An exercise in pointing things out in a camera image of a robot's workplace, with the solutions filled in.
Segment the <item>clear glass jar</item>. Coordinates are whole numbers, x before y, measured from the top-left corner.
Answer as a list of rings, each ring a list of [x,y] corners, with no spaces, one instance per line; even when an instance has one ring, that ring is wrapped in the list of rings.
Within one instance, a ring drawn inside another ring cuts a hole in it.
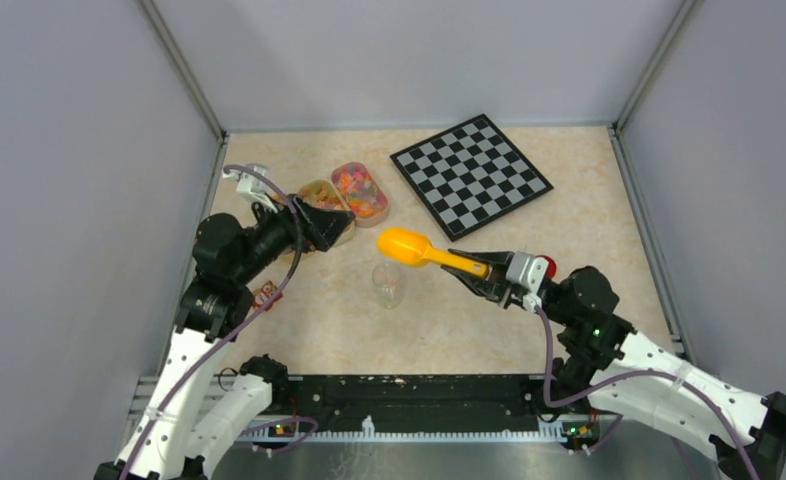
[[[404,295],[404,270],[395,262],[381,262],[372,270],[376,300],[387,309],[397,307]]]

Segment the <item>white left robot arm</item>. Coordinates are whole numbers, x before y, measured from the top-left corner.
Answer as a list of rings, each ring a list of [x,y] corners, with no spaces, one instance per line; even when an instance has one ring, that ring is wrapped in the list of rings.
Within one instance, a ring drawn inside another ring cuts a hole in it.
[[[252,210],[257,222],[250,227],[229,213],[199,224],[195,274],[181,297],[155,390],[129,442],[115,460],[97,467],[95,478],[208,479],[256,416],[288,404],[285,365],[262,356],[243,365],[207,414],[200,412],[229,345],[263,311],[253,305],[249,282],[288,250],[331,249],[355,216],[295,195],[283,206],[256,203]]]

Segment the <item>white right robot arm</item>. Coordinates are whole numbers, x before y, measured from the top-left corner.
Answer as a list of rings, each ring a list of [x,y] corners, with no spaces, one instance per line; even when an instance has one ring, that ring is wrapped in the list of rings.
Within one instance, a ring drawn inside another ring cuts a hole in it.
[[[699,369],[616,314],[618,295],[593,266],[554,280],[552,261],[524,252],[466,252],[449,267],[478,297],[540,317],[547,340],[541,398],[587,406],[678,440],[730,479],[779,479],[786,462],[786,394],[756,394]]]

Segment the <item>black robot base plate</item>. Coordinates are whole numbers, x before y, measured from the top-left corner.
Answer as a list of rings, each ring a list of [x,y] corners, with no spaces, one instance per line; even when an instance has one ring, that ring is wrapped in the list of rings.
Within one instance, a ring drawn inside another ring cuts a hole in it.
[[[266,418],[305,416],[322,433],[534,432],[592,438],[609,417],[585,401],[551,408],[536,374],[305,375],[279,380]]]

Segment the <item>yellow plastic scoop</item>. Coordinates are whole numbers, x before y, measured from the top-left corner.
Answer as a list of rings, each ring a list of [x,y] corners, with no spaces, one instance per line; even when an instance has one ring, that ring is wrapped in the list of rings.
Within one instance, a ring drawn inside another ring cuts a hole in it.
[[[421,268],[435,264],[480,279],[486,278],[489,273],[486,263],[437,249],[425,235],[404,228],[392,227],[383,231],[377,237],[376,247],[382,255],[409,267]]]

